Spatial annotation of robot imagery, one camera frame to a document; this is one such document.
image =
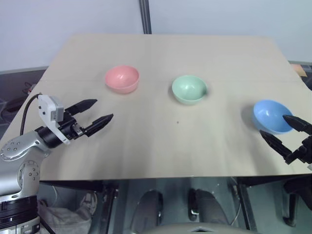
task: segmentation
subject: bowl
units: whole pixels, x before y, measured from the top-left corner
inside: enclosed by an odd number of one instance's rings
[[[120,94],[133,92],[137,88],[138,80],[137,69],[127,65],[113,67],[105,75],[106,85]]]
[[[175,98],[185,104],[194,105],[207,94],[207,85],[196,76],[181,76],[172,83]]]
[[[292,113],[277,101],[262,100],[253,107],[253,122],[256,128],[271,134],[283,134],[293,129],[284,120],[283,115],[292,116]]]

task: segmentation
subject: green bowl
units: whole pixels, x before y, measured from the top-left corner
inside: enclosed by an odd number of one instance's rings
[[[194,105],[207,94],[207,85],[196,76],[181,76],[172,83],[175,98],[185,104]]]

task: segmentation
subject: pink bowl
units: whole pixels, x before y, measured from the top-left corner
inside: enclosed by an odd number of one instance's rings
[[[105,83],[113,91],[127,94],[134,91],[138,85],[139,73],[131,66],[117,66],[109,70],[105,75]]]

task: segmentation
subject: wooden tabletop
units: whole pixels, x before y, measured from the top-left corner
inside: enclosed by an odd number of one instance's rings
[[[117,65],[140,72],[138,89],[110,91],[105,73]],[[178,103],[171,83],[196,75],[208,95],[194,106]],[[265,176],[311,173],[296,160],[287,165],[254,128],[253,105],[273,99],[312,122],[312,92],[273,41],[264,37],[105,35],[72,37],[33,94],[57,96],[65,107],[87,98],[98,102],[75,117],[81,126],[114,114],[90,138],[61,145],[43,162],[43,180],[183,176]],[[25,132],[42,123],[36,103]],[[0,141],[19,134],[22,110]],[[295,130],[278,135],[294,150],[306,137]]]

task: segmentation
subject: blue bowl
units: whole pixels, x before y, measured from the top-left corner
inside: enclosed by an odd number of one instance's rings
[[[293,128],[284,120],[283,115],[292,113],[284,105],[272,100],[262,100],[253,107],[253,122],[257,129],[271,134],[282,134]]]

